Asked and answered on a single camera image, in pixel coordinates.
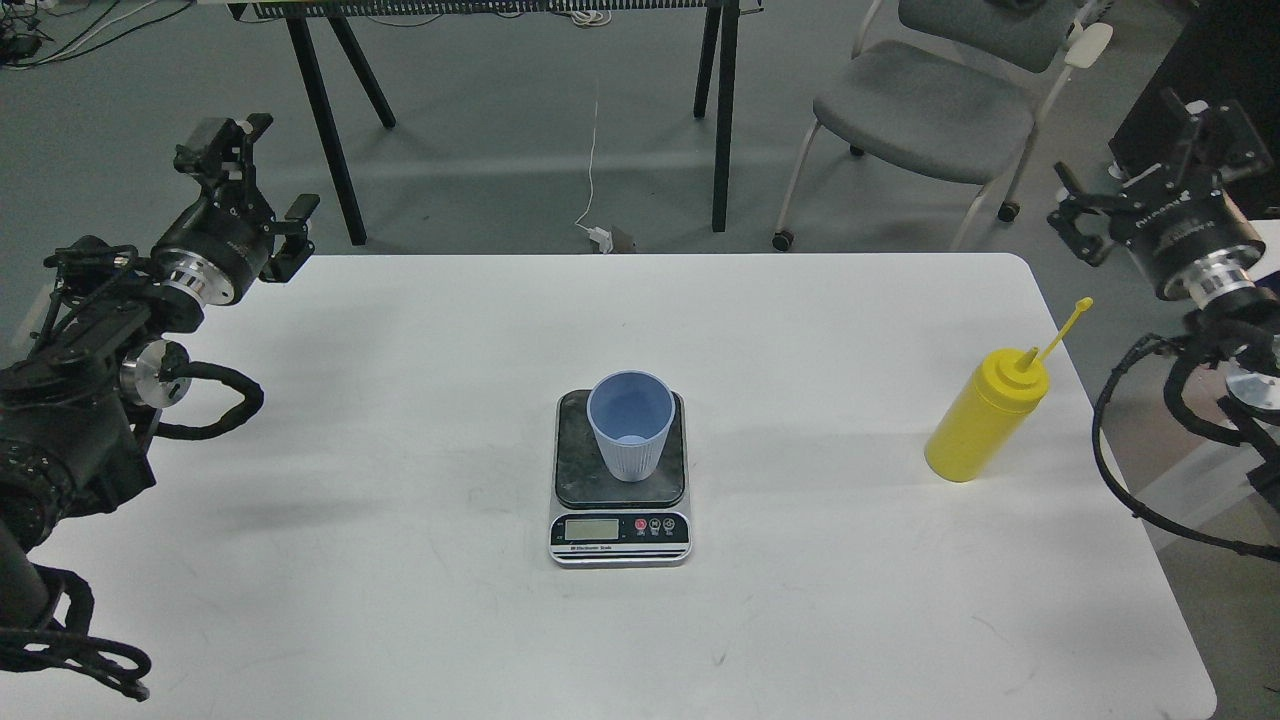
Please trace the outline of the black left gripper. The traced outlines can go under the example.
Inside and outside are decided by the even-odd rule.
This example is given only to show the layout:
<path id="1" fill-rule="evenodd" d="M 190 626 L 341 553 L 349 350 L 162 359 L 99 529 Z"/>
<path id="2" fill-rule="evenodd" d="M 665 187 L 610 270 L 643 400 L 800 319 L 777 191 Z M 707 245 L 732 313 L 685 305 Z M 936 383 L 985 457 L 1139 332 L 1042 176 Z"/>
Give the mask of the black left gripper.
<path id="1" fill-rule="evenodd" d="M 261 225 L 229 211 L 274 214 L 253 164 L 253 146 L 273 122 L 270 113 L 242 120 L 210 117 L 175 146 L 174 169 L 193 178 L 210 201 L 195 201 L 170 224 L 152 249 L 152 261 L 164 286 L 202 306 L 239 302 L 257 278 L 288 283 L 315 252 L 308 222 L 321 201 L 316 193 L 298 195 L 283 219 Z M 274 240 L 282 240 L 279 249 Z"/>

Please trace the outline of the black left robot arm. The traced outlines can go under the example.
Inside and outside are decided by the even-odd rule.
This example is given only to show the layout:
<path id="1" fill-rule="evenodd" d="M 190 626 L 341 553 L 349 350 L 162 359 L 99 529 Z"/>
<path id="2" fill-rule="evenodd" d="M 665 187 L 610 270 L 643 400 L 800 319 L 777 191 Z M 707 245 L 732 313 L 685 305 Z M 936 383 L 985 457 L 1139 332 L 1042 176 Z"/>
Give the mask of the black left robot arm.
<path id="1" fill-rule="evenodd" d="M 1 378 L 5 671 L 65 669 L 148 697 L 150 657 L 92 635 L 90 584 L 29 552 L 60 521 L 113 512 L 152 487 L 154 439 L 212 439 L 262 407 L 255 380 L 195 361 L 177 336 L 259 281 L 291 281 L 314 254 L 317 196 L 278 215 L 259 187 L 253 146 L 271 124 L 268 113 L 209 118 L 175 147 L 174 168 L 200 192 L 150 251 L 87 234 L 44 261 L 56 273 L 47 311 Z"/>

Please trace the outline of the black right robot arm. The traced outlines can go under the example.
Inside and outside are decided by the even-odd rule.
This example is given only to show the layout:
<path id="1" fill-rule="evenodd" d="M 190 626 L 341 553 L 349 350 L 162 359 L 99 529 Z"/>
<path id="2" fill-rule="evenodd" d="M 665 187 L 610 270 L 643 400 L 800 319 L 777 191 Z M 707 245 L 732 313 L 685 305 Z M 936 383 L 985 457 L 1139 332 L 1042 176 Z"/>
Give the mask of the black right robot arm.
<path id="1" fill-rule="evenodd" d="M 1059 205 L 1047 222 L 1073 255 L 1102 265 L 1123 249 L 1164 301 L 1188 300 L 1176 337 L 1143 334 L 1110 372 L 1093 405 L 1094 462 L 1114 496 L 1148 525 L 1171 536 L 1276 562 L 1275 544 L 1226 539 L 1183 525 L 1125 489 L 1102 450 L 1106 410 L 1121 378 L 1143 359 L 1171 360 L 1162 400 L 1185 430 L 1217 445 L 1247 446 L 1260 464 L 1245 478 L 1277 503 L 1277 293 L 1252 275 L 1266 243 L 1228 193 L 1228 186 L 1272 170 L 1274 159 L 1243 106 L 1233 99 L 1187 104 L 1160 94 L 1180 128 L 1166 154 L 1116 193 L 1084 190 L 1066 164 Z"/>

